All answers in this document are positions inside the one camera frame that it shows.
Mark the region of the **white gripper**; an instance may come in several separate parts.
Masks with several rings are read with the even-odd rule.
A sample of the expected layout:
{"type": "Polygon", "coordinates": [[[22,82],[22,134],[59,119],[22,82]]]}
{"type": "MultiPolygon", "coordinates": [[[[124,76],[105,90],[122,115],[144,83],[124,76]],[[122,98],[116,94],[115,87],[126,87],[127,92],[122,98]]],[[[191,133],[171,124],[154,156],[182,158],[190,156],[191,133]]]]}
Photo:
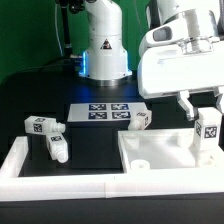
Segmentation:
{"type": "MultiPolygon", "coordinates": [[[[189,121],[195,119],[190,93],[224,86],[224,41],[206,53],[184,55],[178,45],[148,49],[138,66],[138,90],[145,98],[177,94],[177,102],[189,121]]],[[[224,87],[217,88],[217,109],[224,114],[224,87]]]]}

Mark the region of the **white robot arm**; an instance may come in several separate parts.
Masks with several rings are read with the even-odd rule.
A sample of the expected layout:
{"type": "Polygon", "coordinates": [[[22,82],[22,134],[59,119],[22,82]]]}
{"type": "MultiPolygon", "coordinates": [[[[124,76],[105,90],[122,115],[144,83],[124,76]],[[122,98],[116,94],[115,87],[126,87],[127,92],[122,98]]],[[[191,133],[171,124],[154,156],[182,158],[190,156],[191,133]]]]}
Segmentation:
{"type": "Polygon", "coordinates": [[[212,92],[224,114],[224,0],[137,0],[139,17],[122,20],[112,0],[84,0],[88,48],[80,57],[80,78],[112,86],[132,76],[136,58],[139,94],[145,99],[175,96],[193,120],[193,93],[212,92]]]}

